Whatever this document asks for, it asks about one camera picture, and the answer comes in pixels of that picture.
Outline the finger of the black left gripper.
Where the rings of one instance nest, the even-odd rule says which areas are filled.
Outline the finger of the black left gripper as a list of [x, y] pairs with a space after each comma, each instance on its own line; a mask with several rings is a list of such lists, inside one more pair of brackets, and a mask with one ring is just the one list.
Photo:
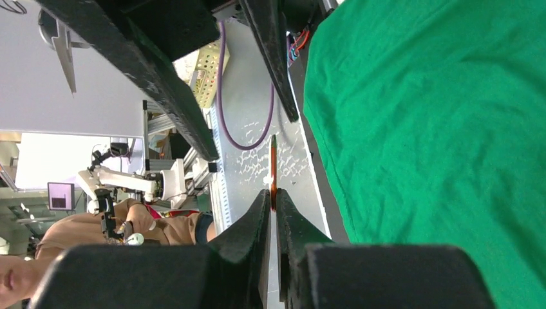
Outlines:
[[279, 1], [240, 0], [281, 105], [290, 122], [299, 120], [288, 74], [284, 16]]
[[114, 1], [39, 1], [159, 105], [179, 133], [208, 162], [219, 158], [214, 139], [190, 87], [172, 62]]

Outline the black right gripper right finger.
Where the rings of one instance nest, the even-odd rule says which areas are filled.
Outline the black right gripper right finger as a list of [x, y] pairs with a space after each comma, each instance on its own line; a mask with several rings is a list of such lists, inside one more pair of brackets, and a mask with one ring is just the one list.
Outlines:
[[286, 308], [494, 308], [481, 273], [450, 245], [333, 242], [276, 192], [279, 298]]

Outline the green t-shirt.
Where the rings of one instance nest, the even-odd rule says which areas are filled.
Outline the green t-shirt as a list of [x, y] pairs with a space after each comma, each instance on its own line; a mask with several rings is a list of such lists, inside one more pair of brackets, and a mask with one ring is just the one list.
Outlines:
[[345, 1], [304, 114], [352, 243], [446, 243], [545, 307], [545, 2]]

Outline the yellow perforated basket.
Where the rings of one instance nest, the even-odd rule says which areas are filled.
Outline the yellow perforated basket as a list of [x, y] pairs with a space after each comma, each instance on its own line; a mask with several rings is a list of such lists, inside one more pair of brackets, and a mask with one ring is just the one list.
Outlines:
[[220, 48], [221, 40], [218, 39], [173, 62], [178, 77], [192, 89], [202, 109], [209, 109], [214, 104]]

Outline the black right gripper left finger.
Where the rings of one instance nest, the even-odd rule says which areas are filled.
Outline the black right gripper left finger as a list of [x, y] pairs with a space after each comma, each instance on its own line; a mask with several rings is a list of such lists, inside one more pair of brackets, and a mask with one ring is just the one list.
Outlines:
[[205, 245], [88, 245], [48, 269], [31, 308], [266, 308], [270, 193]]

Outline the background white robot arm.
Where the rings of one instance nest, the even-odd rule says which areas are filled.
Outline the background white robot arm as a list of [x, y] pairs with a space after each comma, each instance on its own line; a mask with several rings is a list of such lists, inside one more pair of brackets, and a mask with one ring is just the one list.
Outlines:
[[[218, 22], [242, 13], [291, 121], [285, 30], [324, 16], [321, 1], [41, 1], [59, 31], [73, 30], [169, 117], [206, 162], [219, 154], [191, 88], [173, 61], [215, 41]], [[145, 245], [117, 230], [110, 187], [145, 199], [185, 193], [184, 165], [146, 178], [111, 171], [103, 156], [79, 176], [97, 201], [107, 245], [69, 249], [53, 263], [32, 308], [266, 308], [270, 226], [276, 225], [279, 300], [285, 308], [493, 308], [469, 256], [446, 245], [342, 245], [271, 183], [205, 245]]]

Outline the round orange white brooch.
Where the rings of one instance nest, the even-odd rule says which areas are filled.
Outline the round orange white brooch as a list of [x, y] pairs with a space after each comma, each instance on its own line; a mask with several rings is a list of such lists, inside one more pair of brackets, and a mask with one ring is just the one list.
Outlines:
[[277, 138], [272, 135], [269, 140], [268, 154], [268, 176], [264, 178], [264, 182], [269, 185], [270, 206], [273, 211], [276, 211], [276, 194], [277, 194]]

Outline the person in brown shirt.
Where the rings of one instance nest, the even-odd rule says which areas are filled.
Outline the person in brown shirt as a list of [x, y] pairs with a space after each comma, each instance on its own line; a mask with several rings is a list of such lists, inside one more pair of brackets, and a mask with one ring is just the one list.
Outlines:
[[[134, 232], [161, 245], [206, 244], [217, 236], [214, 218], [207, 212], [155, 218], [143, 203], [131, 198], [116, 204], [114, 211], [116, 227], [128, 221]], [[81, 245], [108, 243], [98, 214], [78, 213], [57, 221], [37, 245], [33, 259], [1, 256], [1, 308], [31, 298], [50, 264], [64, 251]]]

